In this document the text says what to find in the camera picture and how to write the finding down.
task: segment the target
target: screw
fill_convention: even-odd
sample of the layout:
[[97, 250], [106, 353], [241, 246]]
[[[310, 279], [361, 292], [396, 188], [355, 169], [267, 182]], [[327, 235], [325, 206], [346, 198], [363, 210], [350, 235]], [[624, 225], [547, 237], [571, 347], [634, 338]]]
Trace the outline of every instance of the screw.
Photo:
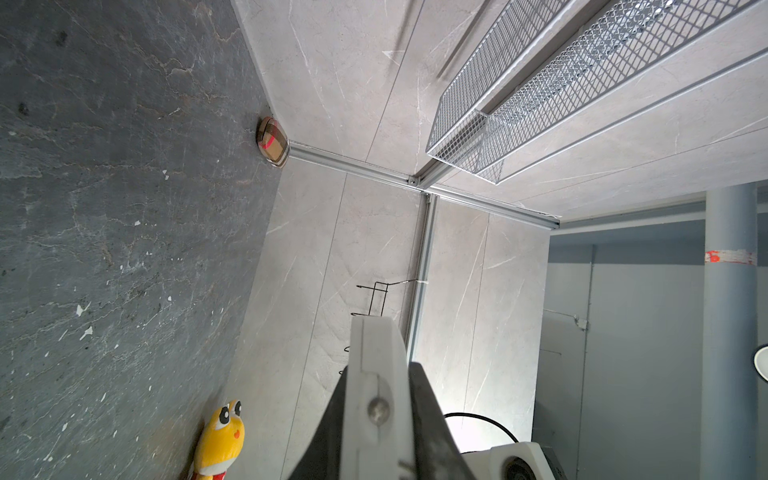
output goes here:
[[373, 425], [384, 425], [389, 420], [389, 402], [381, 397], [371, 400], [368, 404], [368, 418]]

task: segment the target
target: dark gray marble surface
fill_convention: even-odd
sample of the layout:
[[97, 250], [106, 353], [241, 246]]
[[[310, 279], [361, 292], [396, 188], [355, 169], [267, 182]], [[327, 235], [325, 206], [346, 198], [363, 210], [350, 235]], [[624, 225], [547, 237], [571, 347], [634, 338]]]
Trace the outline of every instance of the dark gray marble surface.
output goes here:
[[232, 6], [3, 1], [0, 75], [0, 476], [177, 478], [280, 177]]

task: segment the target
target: plush toy head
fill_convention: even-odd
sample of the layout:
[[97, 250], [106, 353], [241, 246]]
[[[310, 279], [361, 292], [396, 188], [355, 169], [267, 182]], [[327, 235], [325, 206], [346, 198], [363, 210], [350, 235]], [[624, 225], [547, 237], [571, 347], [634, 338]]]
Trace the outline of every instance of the plush toy head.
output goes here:
[[200, 436], [194, 453], [194, 471], [200, 475], [224, 473], [243, 449], [245, 427], [240, 420], [239, 400], [218, 409]]

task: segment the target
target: plaid hat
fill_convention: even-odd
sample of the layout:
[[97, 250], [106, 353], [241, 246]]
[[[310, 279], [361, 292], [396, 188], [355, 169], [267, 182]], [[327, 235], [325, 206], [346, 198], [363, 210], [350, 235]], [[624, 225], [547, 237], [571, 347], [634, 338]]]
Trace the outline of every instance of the plaid hat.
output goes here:
[[290, 146], [283, 128], [272, 117], [264, 117], [256, 132], [256, 143], [259, 144], [261, 154], [275, 167], [283, 168]]

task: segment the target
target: round light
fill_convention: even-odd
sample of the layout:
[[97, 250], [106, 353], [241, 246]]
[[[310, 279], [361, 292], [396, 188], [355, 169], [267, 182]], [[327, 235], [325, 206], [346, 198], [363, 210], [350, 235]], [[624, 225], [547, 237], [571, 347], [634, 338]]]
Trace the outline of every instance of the round light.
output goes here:
[[768, 345], [763, 345], [755, 352], [755, 370], [768, 382]]

